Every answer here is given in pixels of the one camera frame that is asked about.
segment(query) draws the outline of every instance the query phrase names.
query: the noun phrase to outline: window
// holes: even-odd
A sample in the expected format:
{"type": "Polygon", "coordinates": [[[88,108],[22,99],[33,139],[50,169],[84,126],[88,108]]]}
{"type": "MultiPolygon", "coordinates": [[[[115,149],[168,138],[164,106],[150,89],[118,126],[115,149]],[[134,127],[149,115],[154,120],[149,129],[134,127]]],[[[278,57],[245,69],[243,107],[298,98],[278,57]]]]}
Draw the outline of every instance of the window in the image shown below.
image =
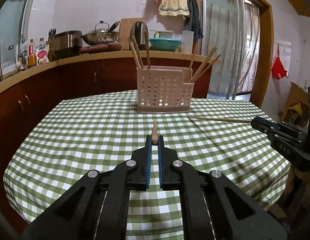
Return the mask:
{"type": "Polygon", "coordinates": [[[30,0],[6,0],[0,10],[2,69],[8,67],[8,47],[13,45],[15,51],[20,35],[24,34],[25,17],[29,2],[30,0]]]}

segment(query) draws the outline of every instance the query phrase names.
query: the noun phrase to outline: red bag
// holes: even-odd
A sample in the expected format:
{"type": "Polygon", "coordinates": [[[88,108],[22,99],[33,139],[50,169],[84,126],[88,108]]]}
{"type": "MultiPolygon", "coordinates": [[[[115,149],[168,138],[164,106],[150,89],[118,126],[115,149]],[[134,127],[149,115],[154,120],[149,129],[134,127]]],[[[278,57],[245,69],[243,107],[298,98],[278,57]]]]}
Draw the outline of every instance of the red bag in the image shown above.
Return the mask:
{"type": "Polygon", "coordinates": [[[288,77],[288,71],[284,69],[282,62],[279,58],[279,47],[277,47],[277,58],[275,59],[274,65],[272,66],[272,74],[276,79],[281,79],[283,77],[288,77]]]}

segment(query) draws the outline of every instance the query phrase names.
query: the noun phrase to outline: plastic bag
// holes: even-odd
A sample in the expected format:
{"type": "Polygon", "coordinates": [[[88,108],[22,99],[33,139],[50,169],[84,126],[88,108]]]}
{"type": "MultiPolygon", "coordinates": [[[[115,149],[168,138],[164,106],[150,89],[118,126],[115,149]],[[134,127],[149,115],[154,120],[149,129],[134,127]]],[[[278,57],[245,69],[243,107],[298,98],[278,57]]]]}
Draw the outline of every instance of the plastic bag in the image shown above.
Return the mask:
{"type": "Polygon", "coordinates": [[[44,49],[39,48],[36,49],[37,65],[49,62],[49,58],[47,57],[48,53],[49,53],[49,45],[47,45],[44,49]]]}
{"type": "Polygon", "coordinates": [[[283,77],[288,77],[288,71],[284,69],[282,62],[279,58],[279,47],[277,48],[277,58],[275,59],[274,65],[272,66],[272,74],[276,79],[281,79],[283,77]]]}

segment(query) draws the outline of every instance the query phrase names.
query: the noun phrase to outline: cooking pot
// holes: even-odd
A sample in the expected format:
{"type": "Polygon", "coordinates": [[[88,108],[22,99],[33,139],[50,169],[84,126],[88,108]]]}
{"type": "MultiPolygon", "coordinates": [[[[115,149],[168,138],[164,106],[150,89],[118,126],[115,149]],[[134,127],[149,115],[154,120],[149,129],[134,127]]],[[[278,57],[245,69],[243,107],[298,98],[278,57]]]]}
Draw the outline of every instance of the cooking pot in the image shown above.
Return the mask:
{"type": "Polygon", "coordinates": [[[66,31],[54,35],[52,39],[53,53],[56,59],[79,55],[83,46],[81,31],[66,31]]]}
{"type": "Polygon", "coordinates": [[[98,24],[95,25],[95,29],[93,31],[90,31],[89,33],[83,35],[83,40],[90,46],[113,43],[114,41],[117,40],[119,32],[109,31],[109,27],[110,25],[108,23],[100,21],[98,24]],[[108,28],[96,29],[97,25],[99,24],[107,24],[108,28]]]}

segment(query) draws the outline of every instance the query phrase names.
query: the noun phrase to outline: cup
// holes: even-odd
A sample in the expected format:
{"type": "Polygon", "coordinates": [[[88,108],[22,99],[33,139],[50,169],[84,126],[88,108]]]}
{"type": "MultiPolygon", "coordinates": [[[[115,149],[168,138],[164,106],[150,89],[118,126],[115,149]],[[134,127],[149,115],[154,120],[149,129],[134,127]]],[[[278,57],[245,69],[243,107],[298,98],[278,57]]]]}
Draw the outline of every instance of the cup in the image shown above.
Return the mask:
{"type": "Polygon", "coordinates": [[[182,31],[182,53],[192,54],[194,32],[182,31]]]}
{"type": "Polygon", "coordinates": [[[157,33],[159,34],[159,38],[164,38],[164,39],[173,38],[173,32],[170,32],[170,31],[157,31],[154,33],[154,38],[156,38],[157,33]]]}

